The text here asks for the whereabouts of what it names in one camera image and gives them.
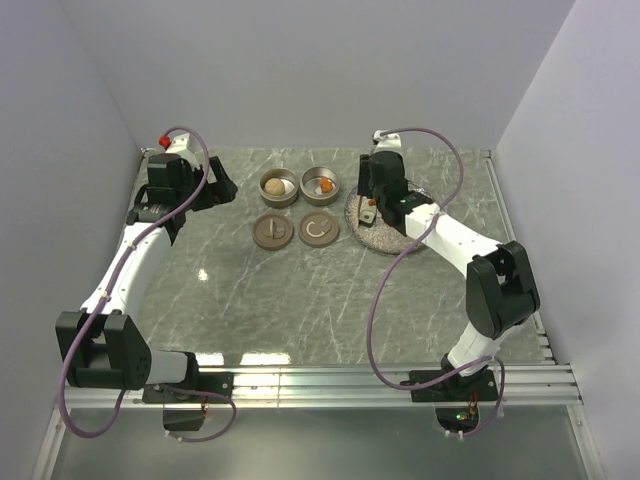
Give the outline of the metal tongs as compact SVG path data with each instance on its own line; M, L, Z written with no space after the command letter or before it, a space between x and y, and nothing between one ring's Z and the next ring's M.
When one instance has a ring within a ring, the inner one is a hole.
M376 200L360 193L357 194L357 199L358 226L372 228L378 213Z

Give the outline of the beige steamed bun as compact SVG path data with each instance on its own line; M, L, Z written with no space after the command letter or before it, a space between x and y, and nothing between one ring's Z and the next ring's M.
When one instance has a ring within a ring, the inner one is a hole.
M265 182L264 191L268 195L280 197L286 193L286 185L280 178L270 178Z

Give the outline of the orange fried nugget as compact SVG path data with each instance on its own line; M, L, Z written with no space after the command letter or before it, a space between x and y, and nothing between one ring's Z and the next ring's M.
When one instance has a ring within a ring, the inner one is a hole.
M334 190L334 183L328 177L321 177L319 181L319 189L321 194L328 194Z

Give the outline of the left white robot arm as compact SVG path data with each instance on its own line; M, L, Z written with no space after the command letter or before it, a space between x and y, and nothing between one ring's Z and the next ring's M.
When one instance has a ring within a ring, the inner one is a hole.
M213 174L212 182L204 174ZM154 155L148 180L134 197L120 247L98 288L75 312L63 312L56 336L66 384L78 388L138 390L166 383L178 401L195 399L202 378L190 352L153 350L134 320L151 279L175 243L189 210L234 200L237 186L218 157L195 168L175 153Z

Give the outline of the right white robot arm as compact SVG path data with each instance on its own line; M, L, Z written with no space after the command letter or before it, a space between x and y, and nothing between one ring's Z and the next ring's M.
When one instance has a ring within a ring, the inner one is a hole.
M411 189L398 152L361 155L358 193L374 200L387 226L410 239L400 259L424 245L463 275L468 323L444 355L440 375L426 384L440 383L448 397L465 398L504 340L540 308L525 247L481 235L445 213L430 196Z

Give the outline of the left steel lunch container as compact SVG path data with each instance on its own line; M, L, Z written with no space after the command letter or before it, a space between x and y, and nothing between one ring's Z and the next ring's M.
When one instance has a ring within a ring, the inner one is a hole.
M286 185L286 193L283 196L274 197L266 194L264 191L265 182L274 177L280 178ZM288 169L270 169L262 175L259 183L259 191L262 200L267 206L276 209L286 208L296 201L299 192L299 182L296 175Z

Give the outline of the steel lunch container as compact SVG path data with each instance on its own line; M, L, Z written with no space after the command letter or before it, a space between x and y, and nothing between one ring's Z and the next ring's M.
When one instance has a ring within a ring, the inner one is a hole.
M328 194L316 194L321 177L328 177L334 183L334 190ZM304 172L300 179L300 194L304 200L312 206L328 206L334 203L340 193L340 180L338 175L328 167L315 166Z
M266 194L264 191L265 182L274 177L280 178L286 185L286 193L283 196L274 197ZM262 200L267 206L276 209L286 208L296 201L299 192L299 182L296 175L288 169L270 169L262 175L259 183L259 191Z

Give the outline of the right steel lunch container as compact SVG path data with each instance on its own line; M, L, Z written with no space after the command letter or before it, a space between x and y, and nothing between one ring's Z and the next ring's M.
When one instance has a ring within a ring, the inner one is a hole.
M334 190L328 194L316 194L321 177L328 177L334 183ZM338 175L328 167L315 166L304 172L300 179L300 194L304 200L312 206L328 206L334 203L340 193L340 180Z

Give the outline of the speckled ceramic plate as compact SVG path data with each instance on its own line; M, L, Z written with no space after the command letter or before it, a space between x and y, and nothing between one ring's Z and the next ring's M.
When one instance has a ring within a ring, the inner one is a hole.
M413 240L385 223L378 208L375 225L372 228L359 227L357 194L358 189L354 186L345 201L344 216L347 226L365 247L382 254L399 255Z

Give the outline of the left brown lid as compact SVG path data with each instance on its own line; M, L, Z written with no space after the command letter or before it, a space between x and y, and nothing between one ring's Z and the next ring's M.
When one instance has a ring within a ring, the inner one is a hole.
M284 215L270 213L260 216L253 224L254 243L267 251L285 248L294 234L293 223Z

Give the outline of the brown lid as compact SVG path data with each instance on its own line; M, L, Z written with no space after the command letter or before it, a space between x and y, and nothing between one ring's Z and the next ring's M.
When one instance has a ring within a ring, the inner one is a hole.
M307 246L325 248L339 237L340 227L337 219L323 211L306 214L299 223L298 236Z
M284 215L270 213L260 216L253 224L254 243L267 251L285 248L294 234L293 223Z

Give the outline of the right brown lid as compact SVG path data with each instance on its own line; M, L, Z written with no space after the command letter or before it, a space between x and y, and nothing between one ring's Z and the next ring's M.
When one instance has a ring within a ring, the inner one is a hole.
M298 236L307 246L325 248L339 237L340 227L337 219L323 211L306 214L299 223Z

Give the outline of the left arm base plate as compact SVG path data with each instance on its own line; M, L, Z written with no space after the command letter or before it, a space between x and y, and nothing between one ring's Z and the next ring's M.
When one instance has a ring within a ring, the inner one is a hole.
M145 404L222 404L232 398L234 374L229 371L200 373L195 379L177 384L146 385Z

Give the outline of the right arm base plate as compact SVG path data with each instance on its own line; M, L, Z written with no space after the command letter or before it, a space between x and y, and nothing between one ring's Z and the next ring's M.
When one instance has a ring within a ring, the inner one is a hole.
M456 374L437 385L412 390L411 398L414 403L495 401L498 399L498 387L494 373L483 368L469 377Z

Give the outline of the aluminium rail frame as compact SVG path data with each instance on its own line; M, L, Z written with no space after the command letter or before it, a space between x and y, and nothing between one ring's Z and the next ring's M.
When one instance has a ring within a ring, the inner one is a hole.
M349 148L231 148L220 153L237 199L193 214L164 259L136 319L153 348L186 350L209 373L229 372L234 405L202 414L197 443L163 433L162 416L195 419L187 404L147 404L129 393L96 439L53 416L38 479L601 479L605 473L570 366L556 361L539 318L504 344L498 415L462 437L439 407L382 384L366 361L366 316L390 257L362 245L347 223L315 249L257 247L266 212L261 176L333 169L349 192Z

